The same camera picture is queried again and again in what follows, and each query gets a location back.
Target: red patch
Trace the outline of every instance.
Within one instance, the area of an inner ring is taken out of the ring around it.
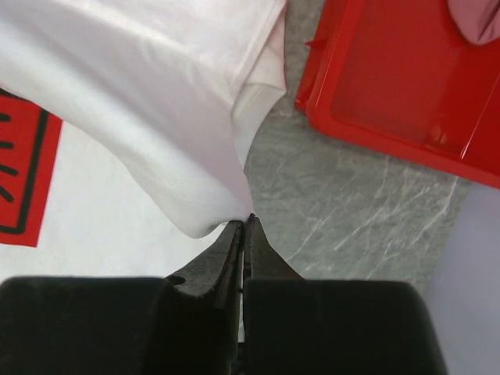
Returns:
[[[61,124],[0,89],[0,243],[37,245]]]

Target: gray tabletop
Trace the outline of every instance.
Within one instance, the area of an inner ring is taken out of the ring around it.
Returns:
[[[293,100],[323,1],[287,10],[288,94],[245,167],[271,245],[304,277],[407,280],[421,291],[470,183],[315,132]]]

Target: folded cloth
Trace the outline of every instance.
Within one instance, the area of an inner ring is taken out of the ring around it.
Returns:
[[[448,0],[463,36],[475,45],[500,37],[500,0]]]
[[[242,164],[284,93],[284,3],[0,0],[0,87],[100,142],[201,238],[253,211]]]

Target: gray marble surface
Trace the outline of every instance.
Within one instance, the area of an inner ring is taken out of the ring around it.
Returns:
[[[315,132],[293,99],[323,2],[287,10],[288,94],[253,143],[246,173],[271,245],[304,277],[427,285],[468,181]]]

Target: red container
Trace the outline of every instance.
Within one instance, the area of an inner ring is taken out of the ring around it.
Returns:
[[[500,41],[445,0],[327,0],[295,104],[318,131],[500,188]]]

